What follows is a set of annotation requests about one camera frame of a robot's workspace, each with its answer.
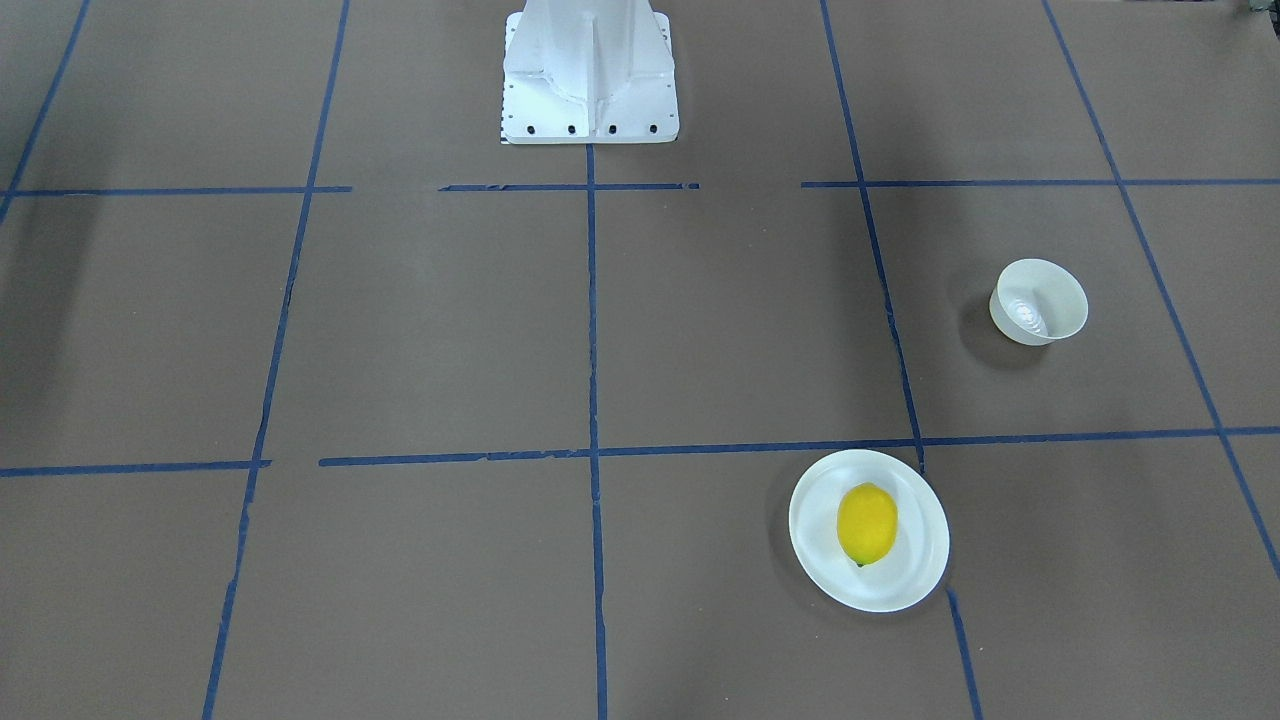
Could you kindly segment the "yellow lemon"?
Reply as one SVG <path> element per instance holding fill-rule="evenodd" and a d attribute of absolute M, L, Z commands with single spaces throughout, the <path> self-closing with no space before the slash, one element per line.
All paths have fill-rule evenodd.
<path fill-rule="evenodd" d="M 861 483 L 841 498 L 836 514 L 837 542 L 858 568 L 886 559 L 897 533 L 899 507 L 888 491 Z"/>

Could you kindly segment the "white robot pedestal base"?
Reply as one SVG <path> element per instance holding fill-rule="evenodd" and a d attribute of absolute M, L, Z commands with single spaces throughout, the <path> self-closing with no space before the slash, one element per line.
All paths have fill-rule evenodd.
<path fill-rule="evenodd" d="M 677 140 L 671 23 L 649 1 L 527 1 L 503 40 L 503 142 Z"/>

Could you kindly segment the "white plastic bowl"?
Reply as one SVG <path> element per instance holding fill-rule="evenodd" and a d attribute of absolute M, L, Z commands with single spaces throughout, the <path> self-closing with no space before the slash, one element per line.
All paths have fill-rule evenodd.
<path fill-rule="evenodd" d="M 1075 275 L 1039 258 L 1006 265 L 988 305 L 991 320 L 1006 338 L 1033 347 L 1073 337 L 1085 325 L 1089 310 Z"/>

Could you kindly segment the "white round plate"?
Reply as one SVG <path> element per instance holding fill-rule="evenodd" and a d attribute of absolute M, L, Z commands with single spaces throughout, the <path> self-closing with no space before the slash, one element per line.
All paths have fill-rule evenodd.
<path fill-rule="evenodd" d="M 874 483 L 899 507 L 899 533 L 886 559 L 858 568 L 840 548 L 836 514 L 855 486 Z M 845 450 L 812 464 L 788 503 L 791 546 L 809 579 L 832 600 L 864 612 L 919 603 L 948 564 L 950 530 L 934 491 L 906 462 L 870 450 Z"/>

